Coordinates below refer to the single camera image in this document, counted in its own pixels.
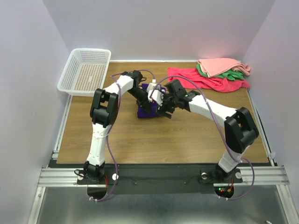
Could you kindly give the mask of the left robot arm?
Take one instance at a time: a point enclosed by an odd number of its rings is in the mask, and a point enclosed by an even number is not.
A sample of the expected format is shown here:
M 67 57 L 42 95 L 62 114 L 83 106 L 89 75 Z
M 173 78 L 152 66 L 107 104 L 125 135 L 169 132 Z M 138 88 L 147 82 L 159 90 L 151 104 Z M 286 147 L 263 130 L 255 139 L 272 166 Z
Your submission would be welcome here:
M 122 95 L 126 92 L 130 93 L 140 108 L 147 114 L 151 113 L 148 94 L 139 88 L 142 79 L 143 76 L 138 70 L 123 72 L 116 82 L 105 89 L 97 89 L 94 93 L 90 110 L 93 126 L 92 141 L 83 173 L 80 175 L 94 184 L 101 183 L 104 179 L 106 140 L 116 121 Z

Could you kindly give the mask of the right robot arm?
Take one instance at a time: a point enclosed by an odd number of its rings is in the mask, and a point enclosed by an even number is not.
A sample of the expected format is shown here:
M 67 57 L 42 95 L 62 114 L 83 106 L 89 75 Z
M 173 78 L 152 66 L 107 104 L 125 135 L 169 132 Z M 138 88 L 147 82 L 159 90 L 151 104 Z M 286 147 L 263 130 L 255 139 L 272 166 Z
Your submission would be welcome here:
M 148 91 L 148 99 L 158 105 L 159 115 L 171 118 L 175 108 L 202 115 L 212 120 L 221 136 L 225 153 L 211 172 L 211 177 L 226 182 L 242 162 L 242 156 L 258 138 L 259 131 L 250 111 L 241 107 L 235 109 L 218 104 L 206 98 L 201 90 L 187 92 L 179 80 L 165 85 L 167 92 L 155 85 Z

